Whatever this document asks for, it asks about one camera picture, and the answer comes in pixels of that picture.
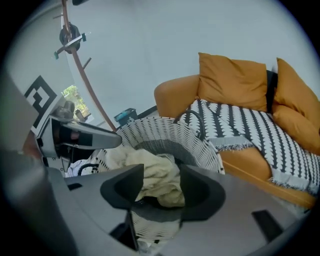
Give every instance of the sofa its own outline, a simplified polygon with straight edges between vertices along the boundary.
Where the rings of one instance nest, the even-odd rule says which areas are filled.
[[[266,108],[272,112],[278,75],[266,70]],[[161,83],[154,90],[154,98],[161,117],[176,118],[199,99],[200,75],[190,75]],[[307,191],[285,188],[270,181],[270,165],[255,147],[220,152],[225,172],[243,179],[267,193],[305,208],[312,208],[316,197]]]

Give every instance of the orange pillow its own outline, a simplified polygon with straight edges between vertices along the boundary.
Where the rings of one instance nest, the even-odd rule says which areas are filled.
[[[278,84],[274,101],[298,111],[320,129],[320,102],[314,92],[283,59],[277,58]]]
[[[319,129],[302,114],[284,105],[273,105],[273,120],[303,149],[320,156]]]
[[[267,111],[267,68],[249,60],[199,52],[200,99]]]

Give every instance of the beige cloth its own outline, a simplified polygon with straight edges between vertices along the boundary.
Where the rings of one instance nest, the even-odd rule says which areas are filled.
[[[143,187],[136,201],[156,197],[163,207],[183,207],[185,198],[180,187],[180,170],[170,154],[154,155],[130,146],[107,149],[105,162],[109,169],[144,164]]]

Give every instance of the white wicker basket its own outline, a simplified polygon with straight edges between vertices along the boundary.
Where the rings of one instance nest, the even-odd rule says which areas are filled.
[[[177,118],[146,117],[124,125],[117,133],[121,135],[124,146],[145,149],[154,155],[171,154],[186,165],[197,166],[221,174],[225,173],[218,151],[204,137],[204,133],[196,132]],[[96,173],[109,170],[108,163],[105,162],[106,152],[107,149],[102,149],[97,157],[92,159],[90,163],[97,164],[98,167],[88,167],[86,173],[88,171]],[[157,211],[152,209],[152,206],[145,207],[148,211],[145,212],[141,205],[132,208],[132,219],[137,237],[151,242],[154,240],[163,241],[171,239],[177,233],[180,224],[177,212],[173,214],[174,218],[169,218],[168,221],[168,218],[156,216]]]

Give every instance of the black and white patterned blanket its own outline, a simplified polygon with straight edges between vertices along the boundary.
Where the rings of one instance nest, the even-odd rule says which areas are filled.
[[[270,114],[203,99],[197,99],[189,109],[203,117],[206,136],[213,144],[216,138],[230,138],[224,149],[256,147],[270,165],[270,180],[275,184],[312,195],[318,192],[320,156],[301,148]],[[199,131],[199,121],[192,114],[183,115],[182,120]],[[242,138],[242,141],[232,141],[231,138]]]

